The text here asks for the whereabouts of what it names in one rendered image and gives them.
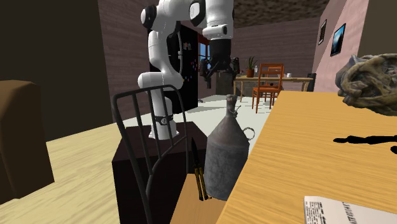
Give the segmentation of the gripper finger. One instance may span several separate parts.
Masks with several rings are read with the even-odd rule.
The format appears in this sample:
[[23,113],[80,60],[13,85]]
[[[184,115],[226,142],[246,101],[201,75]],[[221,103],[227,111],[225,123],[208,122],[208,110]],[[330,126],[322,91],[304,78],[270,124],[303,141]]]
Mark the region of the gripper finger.
[[211,89],[211,77],[218,70],[216,59],[202,59],[200,61],[199,75],[204,78],[207,88]]
[[236,76],[240,73],[240,63],[238,57],[224,58],[224,62],[221,71],[232,76]]

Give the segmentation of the black refrigerator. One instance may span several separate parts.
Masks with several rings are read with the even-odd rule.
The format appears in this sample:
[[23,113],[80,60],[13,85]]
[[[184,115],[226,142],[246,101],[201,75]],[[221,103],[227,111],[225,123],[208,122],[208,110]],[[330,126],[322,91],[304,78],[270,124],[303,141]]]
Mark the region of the black refrigerator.
[[[181,25],[180,30],[182,44],[182,75],[183,86],[179,89],[185,111],[198,106],[198,33],[189,27]],[[180,72],[180,60],[178,59],[179,38],[167,38],[168,56],[172,67]]]

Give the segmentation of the red framed window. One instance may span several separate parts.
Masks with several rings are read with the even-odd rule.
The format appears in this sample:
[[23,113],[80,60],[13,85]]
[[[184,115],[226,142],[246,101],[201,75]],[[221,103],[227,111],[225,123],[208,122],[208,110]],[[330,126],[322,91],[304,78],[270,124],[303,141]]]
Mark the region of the red framed window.
[[198,73],[200,69],[200,61],[202,59],[210,60],[209,40],[203,35],[198,34]]

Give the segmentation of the dark robot stand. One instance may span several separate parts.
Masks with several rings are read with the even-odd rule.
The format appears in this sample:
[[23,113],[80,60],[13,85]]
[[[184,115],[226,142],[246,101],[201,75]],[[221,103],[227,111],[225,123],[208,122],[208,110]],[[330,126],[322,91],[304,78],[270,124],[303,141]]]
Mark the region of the dark robot stand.
[[[188,148],[189,148],[189,172],[194,174],[193,157],[191,152],[191,137],[194,138],[198,149],[200,164],[204,169],[207,136],[194,124],[187,122]],[[176,129],[179,135],[174,138],[174,143],[185,135],[184,124],[177,123]],[[137,159],[144,187],[148,182],[149,174],[139,127],[127,127],[127,134],[132,143],[132,149]],[[143,127],[144,137],[150,154],[152,165],[158,160],[155,139],[149,138],[150,125]],[[162,153],[169,149],[169,140],[160,140],[159,147]],[[154,172],[150,193],[150,209],[153,224],[169,224],[177,204],[179,194],[186,179],[186,145],[181,141],[160,162]],[[112,160],[113,176],[115,182],[118,212],[121,224],[147,224],[141,194],[136,177],[129,160],[127,149],[123,140],[120,141]]]

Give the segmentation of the white printed paper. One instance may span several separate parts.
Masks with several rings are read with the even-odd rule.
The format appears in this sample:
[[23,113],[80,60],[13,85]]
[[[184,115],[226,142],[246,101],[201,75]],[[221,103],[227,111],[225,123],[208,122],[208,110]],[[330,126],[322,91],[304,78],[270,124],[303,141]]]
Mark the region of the white printed paper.
[[397,214],[319,196],[303,199],[305,224],[397,224]]

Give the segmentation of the brown cabinet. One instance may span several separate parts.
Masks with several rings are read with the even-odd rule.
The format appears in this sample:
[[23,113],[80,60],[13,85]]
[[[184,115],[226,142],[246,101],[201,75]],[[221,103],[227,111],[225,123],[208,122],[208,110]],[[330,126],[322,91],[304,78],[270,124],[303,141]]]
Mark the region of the brown cabinet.
[[0,205],[53,182],[40,87],[30,81],[0,81]]

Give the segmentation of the black metal chair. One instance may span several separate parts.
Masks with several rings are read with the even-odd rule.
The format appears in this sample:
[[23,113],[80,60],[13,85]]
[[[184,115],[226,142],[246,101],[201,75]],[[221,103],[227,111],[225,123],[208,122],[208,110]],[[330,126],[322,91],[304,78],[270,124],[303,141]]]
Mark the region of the black metal chair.
[[118,100],[123,97],[131,97],[134,103],[137,103],[136,95],[139,93],[138,90],[133,90],[129,92],[124,92],[120,94],[116,94],[112,98],[112,110],[114,117],[117,122],[117,126],[119,128],[120,134],[122,135],[122,140],[127,149],[127,153],[129,156],[130,163],[132,165],[137,185],[141,194],[144,212],[146,215],[147,224],[153,224],[153,218],[151,215],[150,209],[150,193],[151,193],[151,184],[153,182],[154,172],[157,167],[160,165],[160,162],[173,150],[177,144],[181,141],[185,140],[186,145],[186,179],[183,184],[183,188],[179,194],[179,198],[177,204],[175,206],[171,222],[169,224],[216,224],[222,209],[225,206],[225,202],[219,199],[208,199],[201,201],[199,200],[199,191],[197,187],[197,182],[194,174],[190,174],[189,172],[189,148],[188,148],[188,130],[187,130],[187,122],[183,120],[185,135],[181,136],[181,138],[174,143],[175,136],[171,135],[171,122],[172,118],[169,115],[169,110],[165,109],[164,113],[164,128],[165,128],[165,136],[164,140],[169,140],[171,142],[171,146],[164,153],[161,152],[159,147],[160,137],[160,128],[156,126],[156,121],[153,121],[151,126],[151,131],[148,135],[149,138],[155,139],[156,147],[157,147],[157,155],[158,160],[154,165],[150,162],[150,154],[148,152],[148,146],[145,141],[143,127],[145,125],[142,124],[141,115],[139,111],[139,106],[135,105],[134,109],[136,111],[137,125],[135,127],[139,127],[141,142],[143,146],[143,152],[146,159],[146,165],[148,167],[148,182],[146,187],[144,187],[144,181],[141,176],[141,172],[139,166],[137,164],[136,156],[134,155],[134,151],[132,149],[132,143],[130,142],[130,138],[127,134],[127,127],[124,125],[123,120],[121,118],[119,109],[118,109]]

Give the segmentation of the light wooden dining table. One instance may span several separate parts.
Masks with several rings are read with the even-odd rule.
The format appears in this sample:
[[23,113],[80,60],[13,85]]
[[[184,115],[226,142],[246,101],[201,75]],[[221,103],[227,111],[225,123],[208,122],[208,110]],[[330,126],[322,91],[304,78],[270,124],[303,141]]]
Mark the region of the light wooden dining table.
[[292,77],[284,74],[282,63],[260,63],[255,69],[248,69],[246,75],[236,77],[233,81],[233,93],[236,94],[237,84],[240,83],[240,98],[243,96],[244,82],[256,82],[257,86],[274,86],[282,88],[284,83],[301,83],[301,91],[307,91],[313,78]]

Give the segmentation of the orange wooden chair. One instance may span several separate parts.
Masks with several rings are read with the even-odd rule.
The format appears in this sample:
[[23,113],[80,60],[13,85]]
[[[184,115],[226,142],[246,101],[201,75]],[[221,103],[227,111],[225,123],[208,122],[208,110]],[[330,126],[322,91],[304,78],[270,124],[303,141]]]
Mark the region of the orange wooden chair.
[[[277,75],[278,84],[261,84],[261,78],[268,78],[270,75]],[[252,108],[255,108],[255,112],[258,112],[258,105],[260,98],[270,99],[269,108],[271,109],[274,105],[275,99],[278,97],[280,91],[282,90],[282,79],[284,76],[284,64],[280,63],[263,63],[260,64],[260,70],[258,73],[258,85],[253,88],[253,100]]]

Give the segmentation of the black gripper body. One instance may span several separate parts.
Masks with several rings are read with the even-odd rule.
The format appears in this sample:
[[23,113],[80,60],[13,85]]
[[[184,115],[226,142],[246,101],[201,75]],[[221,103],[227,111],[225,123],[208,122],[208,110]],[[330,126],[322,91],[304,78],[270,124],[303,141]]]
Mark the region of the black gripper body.
[[231,39],[210,40],[211,64],[217,62],[230,63],[231,43]]

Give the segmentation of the large framed wall picture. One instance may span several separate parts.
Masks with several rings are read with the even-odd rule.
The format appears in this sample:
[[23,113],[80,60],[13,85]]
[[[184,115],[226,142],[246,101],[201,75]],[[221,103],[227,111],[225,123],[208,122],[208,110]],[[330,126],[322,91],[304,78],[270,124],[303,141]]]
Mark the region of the large framed wall picture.
[[342,49],[342,43],[344,39],[344,33],[345,33],[345,27],[346,23],[344,23],[341,27],[339,27],[333,35],[333,40],[331,44],[331,52],[330,56],[337,55],[341,52]]

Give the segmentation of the brown crumpled sculpture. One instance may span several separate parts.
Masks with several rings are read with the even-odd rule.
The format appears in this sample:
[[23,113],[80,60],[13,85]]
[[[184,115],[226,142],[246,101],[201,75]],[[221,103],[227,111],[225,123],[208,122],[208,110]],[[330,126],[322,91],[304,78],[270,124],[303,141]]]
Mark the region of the brown crumpled sculpture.
[[397,116],[397,53],[353,54],[336,73],[335,84],[348,106]]

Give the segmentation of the small framed wall picture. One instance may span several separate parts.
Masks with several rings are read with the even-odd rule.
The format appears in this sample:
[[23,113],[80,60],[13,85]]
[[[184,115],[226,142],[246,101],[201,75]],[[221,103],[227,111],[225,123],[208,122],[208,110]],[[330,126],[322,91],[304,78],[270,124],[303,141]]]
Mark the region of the small framed wall picture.
[[326,23],[327,23],[327,19],[325,19],[324,22],[320,26],[319,41],[318,41],[319,45],[324,41],[324,36],[325,36],[325,31],[326,31]]

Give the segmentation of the grey metal jug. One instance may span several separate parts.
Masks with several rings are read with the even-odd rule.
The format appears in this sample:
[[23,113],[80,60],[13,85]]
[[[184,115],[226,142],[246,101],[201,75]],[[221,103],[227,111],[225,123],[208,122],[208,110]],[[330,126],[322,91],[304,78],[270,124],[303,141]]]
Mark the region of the grey metal jug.
[[207,193],[228,200],[249,155],[249,140],[236,120],[237,96],[226,96],[226,114],[207,137],[204,180]]

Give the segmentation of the orange wooden table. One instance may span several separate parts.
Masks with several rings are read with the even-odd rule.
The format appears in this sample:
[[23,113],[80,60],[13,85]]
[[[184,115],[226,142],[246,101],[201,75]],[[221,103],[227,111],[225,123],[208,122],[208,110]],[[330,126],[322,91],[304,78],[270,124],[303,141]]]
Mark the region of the orange wooden table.
[[348,106],[335,93],[281,92],[217,224],[304,224],[306,195],[397,213],[391,143],[340,142],[394,135],[397,116]]

